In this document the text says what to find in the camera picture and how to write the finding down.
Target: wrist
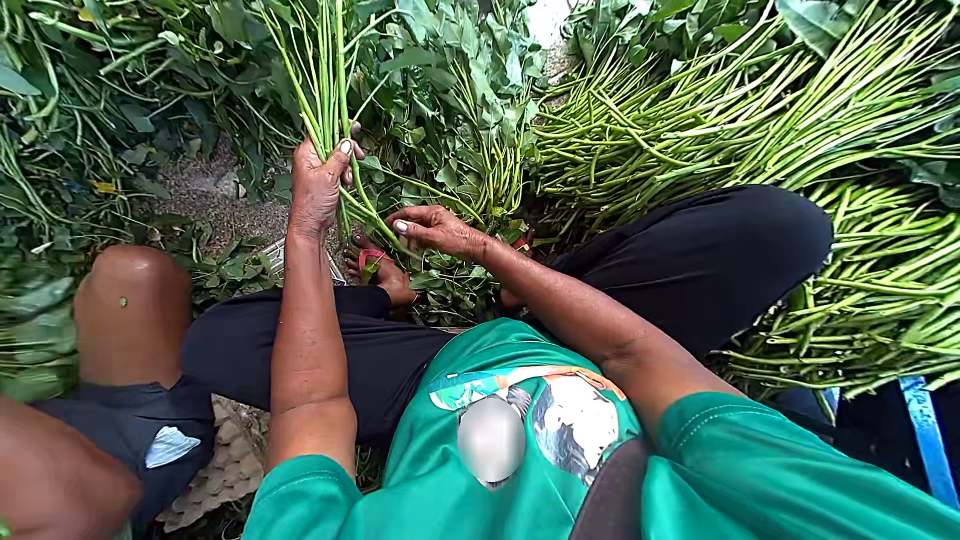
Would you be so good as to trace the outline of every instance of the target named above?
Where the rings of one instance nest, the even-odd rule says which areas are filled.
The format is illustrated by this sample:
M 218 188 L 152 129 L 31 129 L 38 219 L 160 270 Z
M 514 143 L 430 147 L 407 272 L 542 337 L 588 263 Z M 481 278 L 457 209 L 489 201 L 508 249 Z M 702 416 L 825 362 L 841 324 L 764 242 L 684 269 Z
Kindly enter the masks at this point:
M 290 227 L 287 229 L 287 241 L 303 246 L 319 246 L 326 240 L 326 227 Z
M 490 258 L 490 255 L 493 253 L 498 246 L 497 244 L 503 244 L 499 240 L 492 238 L 486 234 L 478 234 L 479 239 L 475 244 L 472 253 L 469 255 L 470 260 L 479 264 L 480 266 L 486 266 L 487 261 Z

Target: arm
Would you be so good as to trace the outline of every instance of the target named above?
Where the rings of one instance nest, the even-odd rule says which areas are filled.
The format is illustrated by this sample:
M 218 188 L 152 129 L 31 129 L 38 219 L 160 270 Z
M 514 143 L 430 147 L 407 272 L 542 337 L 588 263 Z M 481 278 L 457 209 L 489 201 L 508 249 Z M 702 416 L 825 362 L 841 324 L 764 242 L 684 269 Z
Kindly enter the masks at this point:
M 347 393 L 347 357 L 323 256 L 324 230 L 349 182 L 345 140 L 326 163 L 307 140 L 294 154 L 294 200 L 284 248 L 283 300 L 271 362 L 268 467 L 323 454 L 354 471 L 356 414 Z
M 387 222 L 422 246 L 487 268 L 551 332 L 596 363 L 627 394 L 652 433 L 663 412 L 684 396 L 698 392 L 742 395 L 670 336 L 616 300 L 468 227 L 443 207 L 410 207 Z
M 0 433 L 0 517 L 12 540 L 107 540 L 140 500 L 122 463 L 56 418 L 0 398 Z

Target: soil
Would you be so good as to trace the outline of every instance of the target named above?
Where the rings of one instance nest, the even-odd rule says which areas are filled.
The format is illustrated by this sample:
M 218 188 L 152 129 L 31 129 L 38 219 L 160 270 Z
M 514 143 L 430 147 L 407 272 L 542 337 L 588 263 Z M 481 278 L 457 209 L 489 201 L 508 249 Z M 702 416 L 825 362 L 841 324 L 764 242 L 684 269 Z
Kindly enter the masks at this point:
M 246 193 L 241 196 L 236 167 L 230 140 L 223 135 L 209 160 L 183 159 L 160 170 L 158 181 L 171 198 L 155 200 L 151 210 L 209 221 L 209 253 L 219 253 L 234 235 L 261 236 L 272 243 L 286 231 L 288 206 L 281 201 L 254 204 Z

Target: shirt sleeve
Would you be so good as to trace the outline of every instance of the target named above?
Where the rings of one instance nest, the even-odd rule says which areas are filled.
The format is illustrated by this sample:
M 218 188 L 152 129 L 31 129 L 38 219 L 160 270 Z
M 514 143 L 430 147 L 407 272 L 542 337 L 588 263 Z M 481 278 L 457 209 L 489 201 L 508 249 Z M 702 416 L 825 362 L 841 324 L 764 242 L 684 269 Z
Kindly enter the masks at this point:
M 361 497 L 353 479 L 333 459 L 325 455 L 288 459 L 263 479 L 243 538 L 336 538 Z
M 699 498 L 758 537 L 960 538 L 960 513 L 751 400 L 687 396 L 658 436 Z

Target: hand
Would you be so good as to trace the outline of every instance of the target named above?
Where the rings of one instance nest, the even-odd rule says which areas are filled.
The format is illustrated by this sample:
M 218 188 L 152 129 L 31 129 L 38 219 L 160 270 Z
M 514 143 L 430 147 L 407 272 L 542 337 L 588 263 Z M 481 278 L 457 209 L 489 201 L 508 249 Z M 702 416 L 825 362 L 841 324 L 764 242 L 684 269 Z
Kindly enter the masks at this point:
M 439 205 L 398 210 L 386 223 L 402 236 L 417 240 L 421 247 L 436 248 L 471 262 L 480 262 L 492 241 Z
M 354 125 L 354 131 L 357 128 L 359 124 Z M 358 160 L 364 158 L 363 150 L 348 138 L 337 144 L 326 162 L 317 155 L 309 138 L 297 147 L 294 151 L 293 203 L 290 205 L 287 233 L 319 239 L 333 223 L 340 199 L 340 182 L 353 185 L 351 153 Z

